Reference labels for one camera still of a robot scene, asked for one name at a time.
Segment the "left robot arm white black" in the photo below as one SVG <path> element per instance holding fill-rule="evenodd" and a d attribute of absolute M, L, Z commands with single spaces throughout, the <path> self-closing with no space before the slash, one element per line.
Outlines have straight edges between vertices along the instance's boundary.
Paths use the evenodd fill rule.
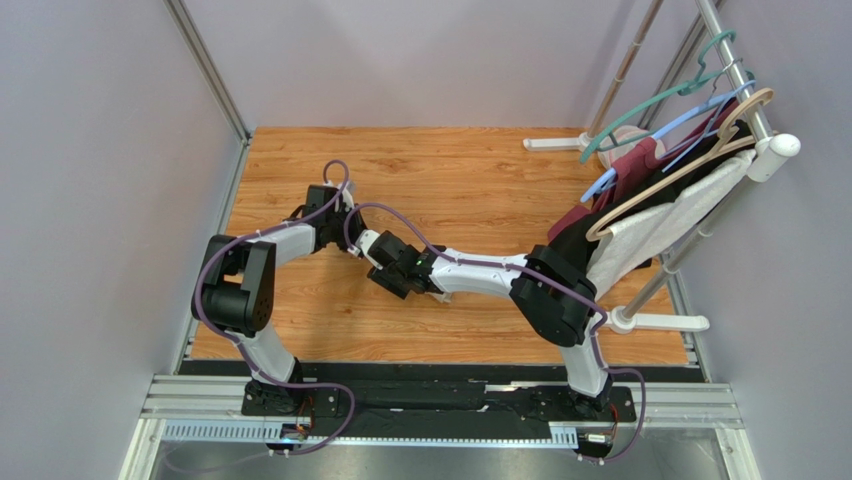
<path fill-rule="evenodd" d="M 349 182 L 311 185 L 304 204 L 281 223 L 208 242 L 190 300 L 193 317 L 238 349 L 255 383 L 286 396 L 298 398 L 304 387 L 298 359 L 271 324 L 276 270 L 329 244 L 345 246 L 353 190 Z"/>

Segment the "beige linen napkin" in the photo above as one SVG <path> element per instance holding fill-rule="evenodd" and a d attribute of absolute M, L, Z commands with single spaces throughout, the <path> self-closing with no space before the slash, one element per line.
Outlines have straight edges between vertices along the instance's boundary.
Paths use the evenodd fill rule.
<path fill-rule="evenodd" d="M 450 303 L 452 301 L 452 294 L 451 293 L 446 293 L 446 292 L 444 292 L 444 293 L 433 293 L 433 292 L 430 292 L 429 295 L 431 297 L 433 297 L 437 302 L 442 303 L 442 304 L 447 304 L 447 303 Z"/>

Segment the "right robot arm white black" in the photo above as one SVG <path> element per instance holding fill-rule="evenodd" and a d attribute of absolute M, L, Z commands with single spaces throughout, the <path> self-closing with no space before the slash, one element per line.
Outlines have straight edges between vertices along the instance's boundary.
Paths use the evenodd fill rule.
<path fill-rule="evenodd" d="M 419 251 L 389 231 L 367 230 L 353 250 L 373 265 L 368 277 L 401 299 L 415 293 L 448 302 L 456 293 L 476 293 L 511 300 L 541 338 L 559 347 L 571 390 L 593 398 L 607 388 L 589 339 L 596 288 L 553 249 L 537 245 L 504 257 Z"/>

